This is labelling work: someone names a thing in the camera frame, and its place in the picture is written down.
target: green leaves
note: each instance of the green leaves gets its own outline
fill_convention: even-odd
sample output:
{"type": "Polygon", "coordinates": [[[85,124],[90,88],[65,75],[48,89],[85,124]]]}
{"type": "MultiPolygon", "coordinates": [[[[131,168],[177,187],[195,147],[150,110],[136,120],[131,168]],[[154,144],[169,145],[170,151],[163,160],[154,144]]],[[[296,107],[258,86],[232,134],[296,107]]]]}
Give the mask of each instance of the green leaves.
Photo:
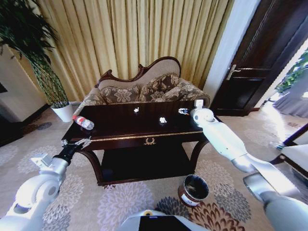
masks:
{"type": "Polygon", "coordinates": [[[28,0],[0,0],[0,46],[7,44],[29,60],[46,58],[45,50],[53,48],[47,39],[56,39],[53,28],[33,9],[28,0]]]}
{"type": "Polygon", "coordinates": [[[308,68],[308,49],[300,56],[299,60],[288,71],[287,75],[283,78],[282,82],[278,84],[275,89],[279,93],[283,93],[291,88],[301,77],[304,69],[308,68]]]}
{"type": "MultiPolygon", "coordinates": [[[[35,0],[30,1],[39,6],[35,0]]],[[[53,48],[47,39],[56,40],[56,34],[43,16],[33,10],[28,0],[0,0],[0,54],[7,44],[19,52],[20,58],[25,56],[31,62],[48,104],[61,108],[68,105],[68,99],[45,53],[53,48]]]]}

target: metal bucket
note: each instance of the metal bucket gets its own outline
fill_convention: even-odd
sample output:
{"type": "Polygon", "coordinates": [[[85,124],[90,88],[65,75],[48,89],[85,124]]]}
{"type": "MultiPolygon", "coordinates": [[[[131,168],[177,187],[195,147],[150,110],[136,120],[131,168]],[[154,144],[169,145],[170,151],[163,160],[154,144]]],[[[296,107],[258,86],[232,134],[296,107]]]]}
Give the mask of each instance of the metal bucket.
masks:
{"type": "Polygon", "coordinates": [[[208,185],[204,179],[195,174],[185,177],[179,186],[178,194],[180,200],[188,207],[195,207],[207,198],[209,194],[208,185]]]}

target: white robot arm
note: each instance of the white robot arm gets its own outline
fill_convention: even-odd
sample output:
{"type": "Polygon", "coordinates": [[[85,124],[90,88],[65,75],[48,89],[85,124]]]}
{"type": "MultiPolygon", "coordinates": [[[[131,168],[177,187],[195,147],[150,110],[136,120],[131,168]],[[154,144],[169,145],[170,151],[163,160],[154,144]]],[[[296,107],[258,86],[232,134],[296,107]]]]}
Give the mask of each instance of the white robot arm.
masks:
{"type": "Polygon", "coordinates": [[[46,154],[32,158],[40,167],[39,175],[20,186],[13,205],[0,219],[0,231],[40,231],[43,214],[57,198],[73,154],[89,144],[90,139],[82,139],[75,144],[65,145],[61,153],[53,158],[46,154]]]}
{"type": "Polygon", "coordinates": [[[271,163],[250,155],[243,141],[227,125],[217,121],[211,110],[202,108],[202,103],[196,104],[191,116],[217,152],[239,170],[254,172],[243,179],[244,184],[264,203],[265,214],[274,229],[308,230],[308,205],[290,198],[300,193],[296,186],[271,163]]]}

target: beige curtain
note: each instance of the beige curtain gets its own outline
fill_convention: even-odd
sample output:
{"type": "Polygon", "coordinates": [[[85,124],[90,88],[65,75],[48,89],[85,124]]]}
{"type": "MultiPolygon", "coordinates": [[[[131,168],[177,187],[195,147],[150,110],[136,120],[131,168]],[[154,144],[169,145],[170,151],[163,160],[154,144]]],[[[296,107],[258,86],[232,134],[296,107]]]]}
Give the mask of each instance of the beige curtain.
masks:
{"type": "Polygon", "coordinates": [[[109,69],[135,77],[138,64],[176,57],[181,77],[202,88],[233,1],[39,0],[57,31],[49,53],[69,100],[81,101],[109,69]]]}

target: lower shelf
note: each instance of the lower shelf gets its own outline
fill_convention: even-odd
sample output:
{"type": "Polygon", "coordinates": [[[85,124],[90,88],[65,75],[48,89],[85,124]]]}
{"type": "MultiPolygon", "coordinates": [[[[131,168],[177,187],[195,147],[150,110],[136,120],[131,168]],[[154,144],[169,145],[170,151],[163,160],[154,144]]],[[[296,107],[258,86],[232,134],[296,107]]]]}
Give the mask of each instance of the lower shelf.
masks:
{"type": "Polygon", "coordinates": [[[102,160],[103,182],[117,184],[192,174],[181,144],[106,150],[102,160]]]}

